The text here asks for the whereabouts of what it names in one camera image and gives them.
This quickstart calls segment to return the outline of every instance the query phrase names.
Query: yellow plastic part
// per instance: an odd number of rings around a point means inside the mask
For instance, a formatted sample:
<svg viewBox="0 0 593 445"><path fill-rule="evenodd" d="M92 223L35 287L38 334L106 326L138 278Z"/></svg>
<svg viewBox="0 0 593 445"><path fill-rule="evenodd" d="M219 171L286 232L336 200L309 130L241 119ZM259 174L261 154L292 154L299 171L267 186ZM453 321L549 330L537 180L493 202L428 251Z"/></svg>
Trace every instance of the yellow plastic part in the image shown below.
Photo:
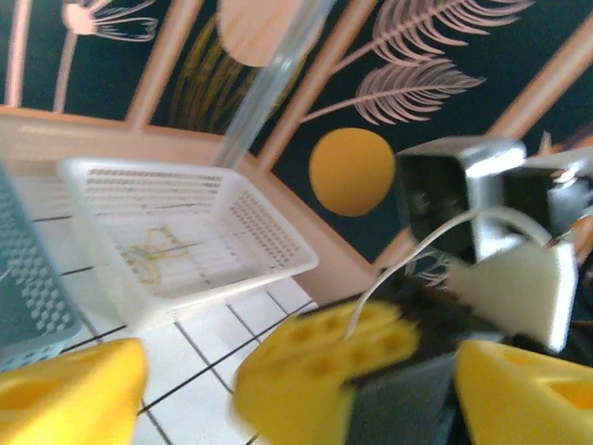
<svg viewBox="0 0 593 445"><path fill-rule="evenodd" d="M1 374L0 443L128 445L145 384L136 339Z"/></svg>
<svg viewBox="0 0 593 445"><path fill-rule="evenodd" d="M455 386L474 445L593 444L591 368L470 340Z"/></svg>
<svg viewBox="0 0 593 445"><path fill-rule="evenodd" d="M239 367L236 411L273 445L344 443L355 397L348 379L408 359L420 333L397 307L371 301L343 341L354 303L281 324Z"/></svg>

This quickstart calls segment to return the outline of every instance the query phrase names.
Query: clear plastic tube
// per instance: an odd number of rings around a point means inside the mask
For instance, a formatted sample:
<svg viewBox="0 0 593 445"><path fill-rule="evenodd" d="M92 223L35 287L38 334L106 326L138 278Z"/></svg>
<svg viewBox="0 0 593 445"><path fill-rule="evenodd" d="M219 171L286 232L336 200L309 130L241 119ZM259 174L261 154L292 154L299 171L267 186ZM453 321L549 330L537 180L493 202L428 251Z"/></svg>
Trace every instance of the clear plastic tube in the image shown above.
<svg viewBox="0 0 593 445"><path fill-rule="evenodd" d="M268 119L276 100L306 54L311 35L322 26L336 0L304 0L286 35L249 88L226 131L214 165L235 169Z"/></svg>

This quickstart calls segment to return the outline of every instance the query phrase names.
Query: white cable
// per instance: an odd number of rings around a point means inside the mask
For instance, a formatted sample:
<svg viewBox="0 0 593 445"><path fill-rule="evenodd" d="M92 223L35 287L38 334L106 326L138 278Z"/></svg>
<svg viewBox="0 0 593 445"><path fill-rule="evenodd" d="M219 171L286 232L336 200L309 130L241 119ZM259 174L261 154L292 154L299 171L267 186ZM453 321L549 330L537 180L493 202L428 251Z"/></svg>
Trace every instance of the white cable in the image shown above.
<svg viewBox="0 0 593 445"><path fill-rule="evenodd" d="M518 230L523 235L530 238L532 241L537 243L539 246L544 248L552 239L552 236L549 232L544 229L538 222L530 218L529 216L521 213L518 210L510 209L507 207L493 207L490 209L484 210L468 210L459 215L451 218L449 221L445 222L439 228L437 228L434 232L432 232L429 236L427 236L419 245L414 249L410 255L404 258L395 266L390 267L385 272L381 273L377 280L372 284L366 292L364 292L358 302L356 303L356 308L354 312L352 312L352 316L350 317L350 321L348 323L346 334L344 335L344 340L349 338L354 329L356 329L356 325L359 322L360 313L362 312L362 307L367 302L367 300L371 297L372 293L377 290L377 288L393 273L397 272L399 269L404 267L410 261L412 261L418 254L420 254L423 250L428 248L431 244L433 244L440 236L444 235L446 232L451 230L452 228L466 223L468 221L474 220L478 217L485 217L490 218L492 220L499 221L501 223L506 223L507 225L511 226L515 230Z"/></svg>

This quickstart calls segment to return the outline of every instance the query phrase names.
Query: perforated basket wall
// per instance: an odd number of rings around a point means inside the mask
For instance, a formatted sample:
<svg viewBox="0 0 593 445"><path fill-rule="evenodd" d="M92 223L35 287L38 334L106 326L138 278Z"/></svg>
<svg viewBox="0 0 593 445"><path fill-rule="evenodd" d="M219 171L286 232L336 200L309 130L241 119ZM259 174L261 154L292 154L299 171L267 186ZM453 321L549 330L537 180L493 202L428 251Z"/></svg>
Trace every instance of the perforated basket wall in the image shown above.
<svg viewBox="0 0 593 445"><path fill-rule="evenodd" d="M0 168L0 372L58 355L81 328L33 224Z"/></svg>
<svg viewBox="0 0 593 445"><path fill-rule="evenodd" d="M121 294L115 287L129 294L115 296L129 323L138 321L133 299L162 324L205 299L317 264L291 224L236 172L119 159L68 159L60 170L82 245L110 268L99 271L110 294Z"/></svg>

